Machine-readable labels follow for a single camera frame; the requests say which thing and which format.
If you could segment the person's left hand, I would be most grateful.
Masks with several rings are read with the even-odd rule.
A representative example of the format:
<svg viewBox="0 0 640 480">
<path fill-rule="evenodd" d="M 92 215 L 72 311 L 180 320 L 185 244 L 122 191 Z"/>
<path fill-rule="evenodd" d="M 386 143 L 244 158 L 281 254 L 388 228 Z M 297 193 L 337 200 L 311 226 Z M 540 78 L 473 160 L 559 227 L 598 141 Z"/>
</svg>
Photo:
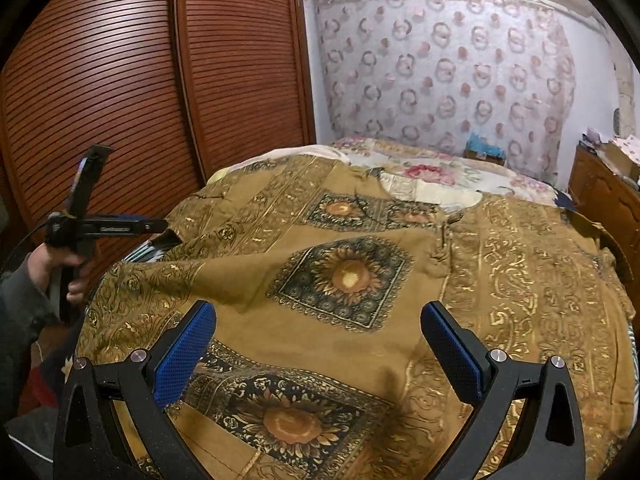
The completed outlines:
<svg viewBox="0 0 640 480">
<path fill-rule="evenodd" d="M 42 292 L 48 290 L 53 272 L 63 266 L 78 270 L 76 278 L 67 286 L 66 299 L 74 306 L 79 306 L 89 290 L 89 275 L 96 266 L 96 257 L 87 259 L 68 248 L 55 248 L 44 243 L 27 257 L 29 278 Z"/>
</svg>

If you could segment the left forearm dark sleeve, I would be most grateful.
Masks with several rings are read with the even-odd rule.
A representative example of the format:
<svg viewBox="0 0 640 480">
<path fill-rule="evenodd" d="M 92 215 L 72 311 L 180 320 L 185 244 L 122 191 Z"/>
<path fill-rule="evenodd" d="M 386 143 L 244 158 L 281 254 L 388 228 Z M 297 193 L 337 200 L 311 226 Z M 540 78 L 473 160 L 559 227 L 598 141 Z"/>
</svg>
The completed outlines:
<svg viewBox="0 0 640 480">
<path fill-rule="evenodd" d="M 30 347 L 58 310 L 28 274 L 27 260 L 1 282 L 1 423 L 17 415 L 29 373 Z"/>
</svg>

